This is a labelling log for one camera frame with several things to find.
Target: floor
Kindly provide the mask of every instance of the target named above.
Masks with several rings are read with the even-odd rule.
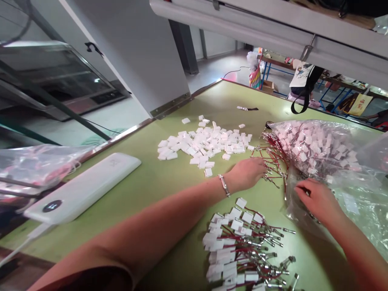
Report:
[[[107,129],[128,129],[148,118],[148,116],[143,114],[143,110],[139,109],[139,106],[140,105],[133,98],[126,98],[95,111],[83,114],[82,117],[98,123]],[[35,114],[26,114],[24,114],[23,119],[19,122],[20,125],[63,146],[79,146],[90,136],[94,135],[94,132],[75,120],[60,122],[43,116],[36,116]],[[9,117],[13,119],[17,118],[15,113],[11,113]],[[0,140],[0,148],[15,148],[20,146],[33,146],[36,144],[40,143],[16,133],[9,133],[6,136],[3,134]]]
[[[226,73],[231,72],[225,76],[225,79],[249,86],[249,68],[240,68],[240,66],[247,66],[247,51],[239,50],[237,52],[229,53],[226,55],[222,55],[219,57],[200,60],[198,61],[199,74],[197,75],[187,75],[187,80],[189,82],[190,92],[193,93],[196,90],[206,86],[218,78],[222,78]],[[286,71],[286,69],[281,68],[276,65],[272,65],[272,68],[280,69],[282,71]],[[290,74],[286,74],[284,72],[270,70],[268,75],[268,80],[272,81],[277,87],[280,93],[284,95],[288,95],[290,92],[289,85],[293,76]],[[315,85],[315,89],[313,90],[314,99],[319,101],[322,95],[325,93],[327,88],[325,88],[325,84],[320,86],[320,82]],[[337,91],[329,90],[324,97],[324,100],[332,102],[336,97],[340,94],[343,88],[340,88]],[[339,100],[346,94],[347,89],[340,95],[340,97],[336,100]],[[363,113],[363,116],[373,115],[379,111],[384,109],[388,109],[388,101],[382,99],[374,99],[366,108]]]
[[[211,59],[198,61],[199,74],[186,75],[190,92],[194,93],[196,90],[223,77],[248,86],[250,70],[245,67],[247,66],[246,56],[247,51],[239,50]],[[291,79],[292,75],[276,70],[271,70],[268,76],[268,80],[272,81],[278,87],[279,92],[285,95],[289,93],[289,84]],[[314,98],[319,100],[325,91],[326,88],[324,85],[319,87],[319,83],[317,83],[315,90],[313,91]],[[337,92],[329,90],[329,92],[325,95],[325,100],[333,101],[340,91],[340,89]],[[372,115],[384,109],[388,109],[388,101],[375,99],[367,107],[363,115]],[[132,98],[127,98],[97,109],[93,112],[84,114],[83,117],[98,123],[107,129],[118,130],[130,128],[148,118],[148,116],[144,116],[141,112],[142,110],[139,110],[138,103]],[[26,128],[31,129],[64,146],[78,146],[86,139],[94,135],[93,132],[74,120],[60,122],[43,116],[29,114],[28,112],[23,113],[22,119],[18,116],[18,114],[13,114],[11,117],[18,120],[20,125],[23,125]],[[2,137],[0,139],[0,148],[16,148],[39,144],[32,139],[26,138],[17,133],[10,133],[1,128],[0,135]]]

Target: wall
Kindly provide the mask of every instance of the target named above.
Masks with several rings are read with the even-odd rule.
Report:
[[[20,10],[19,6],[12,0],[0,1],[0,40],[6,41],[19,35],[22,28],[27,23],[27,15]],[[50,38],[34,22],[22,40],[45,41]]]
[[[202,43],[201,43],[201,34],[199,28],[196,26],[190,25],[191,38],[193,40],[195,58],[197,60],[203,59]]]
[[[191,37],[193,39],[193,45],[195,50],[195,56],[198,59],[203,58],[201,36],[199,28],[196,26],[190,26]],[[227,36],[217,34],[215,32],[204,31],[206,52],[208,57],[213,57],[223,53],[228,53],[236,49],[236,41]],[[243,42],[238,42],[237,49],[244,47]]]
[[[58,0],[32,0],[32,4],[63,40],[74,47],[97,71],[109,81],[117,80],[98,53],[94,50],[91,53],[86,51],[85,43],[89,41],[88,38]]]
[[[148,1],[60,2],[147,112],[189,92],[169,22]]]
[[[208,57],[227,53],[236,49],[236,41],[233,38],[206,30],[204,33]]]

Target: silver bracelet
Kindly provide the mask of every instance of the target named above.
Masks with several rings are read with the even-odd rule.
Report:
[[[229,190],[228,190],[228,186],[227,186],[226,183],[225,183],[225,180],[224,180],[223,175],[219,174],[218,177],[219,177],[219,179],[220,179],[221,182],[222,182],[222,187],[223,187],[224,190],[225,190],[226,197],[230,197],[230,192],[229,192]]]

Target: green table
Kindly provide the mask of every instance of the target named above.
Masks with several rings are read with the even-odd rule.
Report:
[[[114,152],[135,156],[142,161],[142,165],[75,221],[56,227],[23,252],[37,258],[58,262],[96,234],[141,211],[144,207],[204,181],[203,170],[189,165],[188,155],[180,152],[178,159],[159,161],[156,150],[162,139],[170,135],[176,136],[178,131],[195,131],[198,128],[198,115],[203,114],[205,118],[216,121],[217,125],[226,129],[237,129],[239,124],[244,123],[246,128],[242,131],[253,134],[252,145],[264,144],[260,135],[268,120],[278,122],[292,119],[321,119],[369,129],[361,124],[313,109],[307,109],[303,114],[293,115],[290,105],[291,103],[285,99],[248,87],[228,81],[218,82],[166,118],[150,123],[86,161],[69,179]],[[238,110],[237,106],[258,107],[259,111],[242,111]],[[181,120],[185,117],[192,122],[183,124]],[[248,151],[245,154],[234,154],[230,161],[222,160],[221,154],[216,155],[212,158],[212,161],[216,162],[213,175],[224,173],[237,161],[248,158],[249,155]],[[280,179],[276,182],[282,186]],[[289,268],[291,275],[283,276],[288,283],[292,280],[291,276],[297,272],[300,274],[298,289],[354,289],[352,275],[342,251],[337,246],[298,229],[292,221],[288,220],[284,215],[283,190],[278,190],[272,183],[264,180],[259,181],[254,188],[235,194],[231,199],[225,199],[211,207],[192,231],[140,285],[147,290],[206,290],[210,286],[217,285],[210,285],[206,281],[208,252],[203,250],[201,240],[213,213],[230,212],[238,197],[246,199],[249,208],[264,214],[269,224],[296,230],[296,235],[285,234],[282,242],[284,248],[278,246],[275,248],[278,261],[290,255],[296,257],[297,262],[291,264]],[[37,225],[38,223],[34,221],[26,222],[0,240],[0,246],[15,249]]]

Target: white power bank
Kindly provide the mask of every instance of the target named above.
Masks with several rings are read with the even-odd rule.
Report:
[[[111,154],[33,204],[24,216],[48,224],[71,222],[140,164],[135,157]]]

